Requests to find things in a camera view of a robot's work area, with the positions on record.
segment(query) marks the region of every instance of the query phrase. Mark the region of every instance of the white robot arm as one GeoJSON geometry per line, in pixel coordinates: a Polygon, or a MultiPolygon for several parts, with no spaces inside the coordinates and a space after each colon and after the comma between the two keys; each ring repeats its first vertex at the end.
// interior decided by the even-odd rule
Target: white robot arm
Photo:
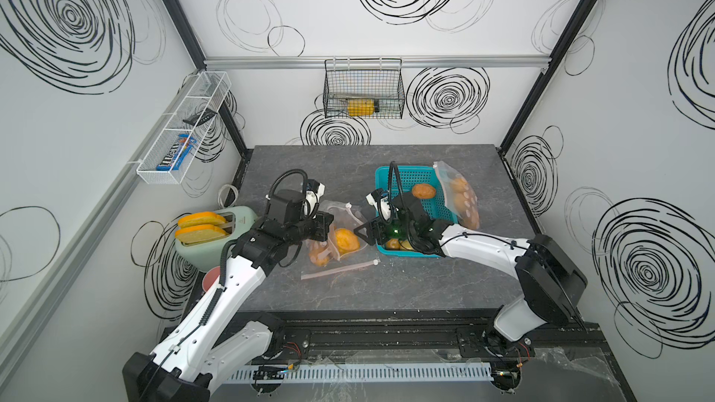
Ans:
{"type": "MultiPolygon", "coordinates": [[[[282,322],[269,314],[248,321],[236,335],[215,344],[250,293],[286,257],[288,246],[327,236],[332,216],[317,211],[324,187],[309,181],[304,172],[292,171],[288,173],[303,174],[308,189],[302,194],[275,192],[288,173],[283,174],[269,192],[264,217],[235,245],[224,247],[219,279],[151,354],[135,353],[126,363],[122,373],[130,402],[207,401],[239,366],[281,351],[282,322]],[[309,192],[315,198],[306,199],[309,192]]],[[[380,201],[373,199],[375,205],[380,201]]],[[[419,214],[421,203],[407,196],[402,207],[391,205],[388,209],[395,218],[380,212],[356,228],[355,234],[372,245],[384,244],[397,228],[424,254],[466,259],[519,280],[524,296],[501,308],[493,320],[493,330],[502,342],[519,341],[544,323],[563,326],[571,318],[578,319],[575,304],[585,289],[585,277],[548,236],[512,239],[425,218],[419,214]]]]}

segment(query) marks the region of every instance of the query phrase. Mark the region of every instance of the wire basket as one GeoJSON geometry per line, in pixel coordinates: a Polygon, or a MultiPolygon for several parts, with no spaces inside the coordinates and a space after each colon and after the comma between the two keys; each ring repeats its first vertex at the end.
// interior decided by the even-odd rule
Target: wire basket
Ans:
{"type": "Polygon", "coordinates": [[[402,118],[405,110],[402,60],[326,60],[322,105],[327,118],[402,118]]]}
{"type": "Polygon", "coordinates": [[[144,182],[178,185],[184,180],[204,137],[215,124],[231,81],[226,72],[201,72],[171,114],[137,168],[144,182]]]}

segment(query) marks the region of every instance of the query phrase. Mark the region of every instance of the gray marble countertop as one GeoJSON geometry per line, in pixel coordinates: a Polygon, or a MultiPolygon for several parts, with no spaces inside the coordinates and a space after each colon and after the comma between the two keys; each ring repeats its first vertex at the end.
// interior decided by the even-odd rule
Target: gray marble countertop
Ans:
{"type": "MultiPolygon", "coordinates": [[[[324,199],[359,205],[373,216],[365,196],[375,190],[375,169],[389,165],[432,165],[444,160],[469,180],[478,197],[480,231],[533,237],[514,188],[493,145],[416,146],[256,146],[239,192],[238,205],[261,214],[273,181],[291,168],[325,184],[324,199]]],[[[299,176],[284,181],[298,189],[299,176]]],[[[288,257],[292,257],[293,248],[288,257]]],[[[241,310],[384,310],[496,308],[521,294],[509,275],[453,258],[401,258],[368,246],[326,268],[313,265],[307,251],[290,267],[273,269],[241,310]],[[380,258],[380,264],[321,278],[310,273],[380,258]]]]}

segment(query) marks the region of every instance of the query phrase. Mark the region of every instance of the black frame post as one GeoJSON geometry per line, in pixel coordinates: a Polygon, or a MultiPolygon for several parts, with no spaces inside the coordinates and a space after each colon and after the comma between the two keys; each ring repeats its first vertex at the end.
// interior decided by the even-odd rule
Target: black frame post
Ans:
{"type": "MultiPolygon", "coordinates": [[[[204,50],[201,49],[199,40],[196,38],[194,31],[191,28],[189,19],[184,13],[184,9],[181,6],[179,0],[162,0],[166,11],[174,22],[174,26],[179,32],[179,36],[184,42],[184,47],[186,51],[189,52],[191,60],[194,62],[199,70],[204,70],[206,68],[206,56],[204,55],[204,50]]],[[[226,107],[226,103],[221,103],[219,107],[219,115],[221,120],[223,120],[228,134],[231,136],[238,153],[241,155],[241,164],[246,163],[249,157],[249,150],[246,148],[246,143],[241,136],[241,132],[236,125],[236,120],[233,119],[231,112],[226,107]]]]}
{"type": "Polygon", "coordinates": [[[571,19],[569,19],[566,24],[566,28],[564,28],[561,36],[559,37],[559,41],[553,48],[549,68],[546,72],[541,73],[538,78],[536,78],[536,82],[532,86],[531,91],[527,95],[519,113],[516,115],[516,118],[514,118],[514,121],[511,123],[509,131],[506,132],[504,140],[501,142],[499,150],[503,155],[505,155],[506,151],[509,150],[509,147],[514,144],[514,140],[516,140],[519,131],[521,131],[524,123],[528,120],[529,115],[536,106],[536,103],[538,103],[539,98],[541,98],[541,94],[543,94],[546,86],[549,85],[551,78],[554,74],[556,74],[556,70],[559,68],[561,60],[564,56],[566,56],[568,49],[571,47],[573,40],[576,39],[579,30],[584,25],[584,22],[591,13],[591,10],[594,9],[596,2],[598,2],[598,0],[581,0],[578,2],[575,11],[571,15],[571,19]]]}

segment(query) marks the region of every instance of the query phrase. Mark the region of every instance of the wall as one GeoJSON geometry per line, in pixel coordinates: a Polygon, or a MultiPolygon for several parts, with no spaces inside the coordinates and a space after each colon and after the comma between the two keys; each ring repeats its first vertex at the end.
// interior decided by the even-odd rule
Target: wall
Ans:
{"type": "MultiPolygon", "coordinates": [[[[0,333],[194,69],[161,0],[56,0],[40,8],[54,31],[44,39],[19,4],[0,0],[0,333]],[[34,26],[21,30],[21,18],[34,26]]],[[[121,367],[180,315],[196,275],[174,253],[173,222],[216,209],[238,164],[215,123],[181,185],[134,189],[0,400],[126,400],[121,367]]]]}
{"type": "MultiPolygon", "coordinates": [[[[207,57],[330,58],[548,55],[578,0],[181,2],[207,57]]],[[[585,34],[597,25],[595,19],[585,34]]],[[[248,146],[499,144],[537,75],[535,68],[404,70],[407,105],[401,119],[316,121],[314,103],[316,97],[322,102],[325,81],[321,70],[238,70],[232,72],[232,90],[247,120],[248,146]],[[325,134],[306,134],[310,126],[323,128],[325,134]]]]}
{"type": "Polygon", "coordinates": [[[636,397],[711,400],[714,0],[606,2],[508,159],[636,397]]]}
{"type": "Polygon", "coordinates": [[[192,64],[161,0],[0,0],[0,339],[192,64]]]}

